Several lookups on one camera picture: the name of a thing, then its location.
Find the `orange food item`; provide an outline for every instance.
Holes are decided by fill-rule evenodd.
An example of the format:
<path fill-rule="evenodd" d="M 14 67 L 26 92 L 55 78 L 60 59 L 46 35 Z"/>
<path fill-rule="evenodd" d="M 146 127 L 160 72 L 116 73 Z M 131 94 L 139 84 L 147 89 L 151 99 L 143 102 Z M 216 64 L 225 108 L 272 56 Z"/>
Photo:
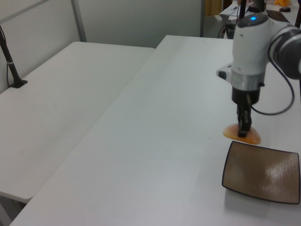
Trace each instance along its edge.
<path fill-rule="evenodd" d="M 228 137 L 230 139 L 242 141 L 242 142 L 249 143 L 252 145 L 258 145 L 261 142 L 261 138 L 260 138 L 258 132 L 253 127 L 250 128 L 246 137 L 238 136 L 238 124 L 233 124 L 233 125 L 227 126 L 224 129 L 223 134 L 225 137 Z"/>
<path fill-rule="evenodd" d="M 291 0 L 275 0 L 274 5 L 288 6 Z"/>

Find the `black object in background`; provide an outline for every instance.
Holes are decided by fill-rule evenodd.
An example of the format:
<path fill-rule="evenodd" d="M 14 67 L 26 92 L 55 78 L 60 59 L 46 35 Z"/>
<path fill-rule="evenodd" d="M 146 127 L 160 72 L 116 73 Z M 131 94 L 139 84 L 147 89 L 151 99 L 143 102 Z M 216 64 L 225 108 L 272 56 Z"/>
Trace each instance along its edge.
<path fill-rule="evenodd" d="M 265 11 L 267 4 L 264 2 L 263 8 L 262 7 L 258 7 L 256 5 L 256 3 L 253 3 L 251 5 L 249 5 L 248 11 L 252 12 L 252 13 L 261 13 L 263 11 Z"/>
<path fill-rule="evenodd" d="M 234 38 L 234 31 L 236 28 L 236 20 L 228 20 L 225 24 L 227 38 L 233 39 Z"/>
<path fill-rule="evenodd" d="M 268 16 L 273 20 L 281 21 L 281 22 L 288 22 L 287 18 L 279 11 L 274 10 L 267 10 Z"/>
<path fill-rule="evenodd" d="M 14 77 L 14 84 L 11 85 L 10 87 L 14 87 L 14 88 L 20 88 L 20 87 L 22 87 L 24 84 L 27 83 L 27 81 L 22 80 L 19 77 L 19 75 L 18 75 L 18 72 L 17 72 L 17 69 L 15 67 L 14 61 L 11 58 L 10 52 L 8 50 L 8 46 L 6 44 L 6 38 L 5 38 L 5 35 L 4 35 L 4 32 L 3 32 L 2 28 L 1 28 L 1 26 L 0 26 L 0 46 L 1 46 L 1 49 L 3 51 L 4 56 L 6 58 L 6 62 L 8 64 L 8 66 L 9 66 L 11 74 Z"/>

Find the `white wall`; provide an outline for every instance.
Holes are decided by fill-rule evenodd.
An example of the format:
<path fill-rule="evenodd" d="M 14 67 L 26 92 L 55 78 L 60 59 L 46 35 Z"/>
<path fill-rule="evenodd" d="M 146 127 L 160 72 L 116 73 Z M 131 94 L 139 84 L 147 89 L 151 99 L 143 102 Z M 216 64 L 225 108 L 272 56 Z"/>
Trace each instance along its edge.
<path fill-rule="evenodd" d="M 201 0 L 75 0 L 88 42 L 157 47 L 200 35 Z"/>
<path fill-rule="evenodd" d="M 21 78 L 79 41 L 71 0 L 46 1 L 1 26 Z M 6 89 L 6 60 L 0 51 L 0 93 Z"/>

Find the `black cable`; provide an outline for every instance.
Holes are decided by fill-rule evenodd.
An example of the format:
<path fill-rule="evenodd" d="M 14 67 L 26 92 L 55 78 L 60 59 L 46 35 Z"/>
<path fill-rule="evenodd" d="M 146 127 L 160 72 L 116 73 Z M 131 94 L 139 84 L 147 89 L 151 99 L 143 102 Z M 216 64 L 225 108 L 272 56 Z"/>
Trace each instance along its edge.
<path fill-rule="evenodd" d="M 220 37 L 220 33 L 221 33 L 222 29 L 223 29 L 225 26 L 226 26 L 226 25 L 224 24 L 224 25 L 222 26 L 222 28 L 220 29 L 220 32 L 218 32 L 217 38 Z"/>
<path fill-rule="evenodd" d="M 4 34 L 4 31 L 2 30 L 1 25 L 0 25 L 0 31 L 1 31 L 1 33 L 3 34 L 4 40 L 6 41 L 5 34 Z"/>
<path fill-rule="evenodd" d="M 238 5 L 238 9 L 237 9 L 237 13 L 236 13 L 236 24 L 237 24 L 237 21 L 238 21 L 238 12 L 239 12 L 239 7 L 240 7 L 240 4 Z"/>
<path fill-rule="evenodd" d="M 270 51 L 271 51 L 272 45 L 275 43 L 275 41 L 277 41 L 277 40 L 278 40 L 280 37 L 282 37 L 283 35 L 284 35 L 284 34 L 279 35 L 279 36 L 278 36 L 277 38 L 275 38 L 275 39 L 272 41 L 272 43 L 270 44 L 269 49 L 268 49 L 268 59 L 269 59 L 269 61 L 272 63 L 272 65 L 276 68 L 276 70 L 281 74 L 281 76 L 284 78 L 284 80 L 287 82 L 288 86 L 290 87 L 291 92 L 292 92 L 292 100 L 291 100 L 290 104 L 289 104 L 285 109 L 283 109 L 282 111 L 275 112 L 275 113 L 264 113 L 264 112 L 260 112 L 260 111 L 256 110 L 256 109 L 252 106 L 252 104 L 250 104 L 250 103 L 251 103 L 251 99 L 250 99 L 250 96 L 248 96 L 248 102 L 249 102 L 249 104 L 250 104 L 251 109 L 252 109 L 253 111 L 259 113 L 259 114 L 263 114 L 263 115 L 278 115 L 278 114 L 282 114 L 282 113 L 286 112 L 288 109 L 291 108 L 291 106 L 293 105 L 293 102 L 294 102 L 294 100 L 295 100 L 295 93 L 294 93 L 294 91 L 293 91 L 293 86 L 291 85 L 291 83 L 290 83 L 290 81 L 288 80 L 288 78 L 284 75 L 284 73 L 280 70 L 280 68 L 273 62 L 273 60 L 272 60 L 272 58 L 271 58 L 271 56 L 270 56 Z"/>
<path fill-rule="evenodd" d="M 8 83 L 8 87 L 10 87 L 8 82 L 8 64 L 6 63 L 6 82 Z"/>

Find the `black stand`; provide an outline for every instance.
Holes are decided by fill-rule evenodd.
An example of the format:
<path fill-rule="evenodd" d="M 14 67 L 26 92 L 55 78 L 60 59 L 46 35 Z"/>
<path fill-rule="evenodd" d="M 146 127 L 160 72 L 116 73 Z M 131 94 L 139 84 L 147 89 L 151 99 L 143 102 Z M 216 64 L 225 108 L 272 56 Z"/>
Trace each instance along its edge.
<path fill-rule="evenodd" d="M 24 84 L 27 83 L 27 81 L 22 80 L 18 75 L 18 72 L 17 72 L 17 69 L 15 67 L 14 61 L 11 58 L 10 52 L 8 50 L 8 46 L 6 45 L 6 39 L 5 39 L 5 36 L 4 36 L 4 33 L 3 33 L 3 30 L 1 28 L 1 26 L 0 26 L 0 46 L 1 46 L 1 49 L 3 51 L 4 56 L 6 58 L 6 62 L 9 66 L 11 74 L 14 77 L 14 84 L 11 85 L 10 87 L 14 87 L 14 88 L 22 87 Z"/>
<path fill-rule="evenodd" d="M 246 11 L 246 0 L 241 0 L 240 11 L 239 11 L 239 19 L 245 17 L 245 11 Z"/>
<path fill-rule="evenodd" d="M 298 10 L 297 18 L 296 18 L 295 27 L 300 28 L 300 23 L 301 23 L 301 7 L 299 5 L 299 10 Z"/>

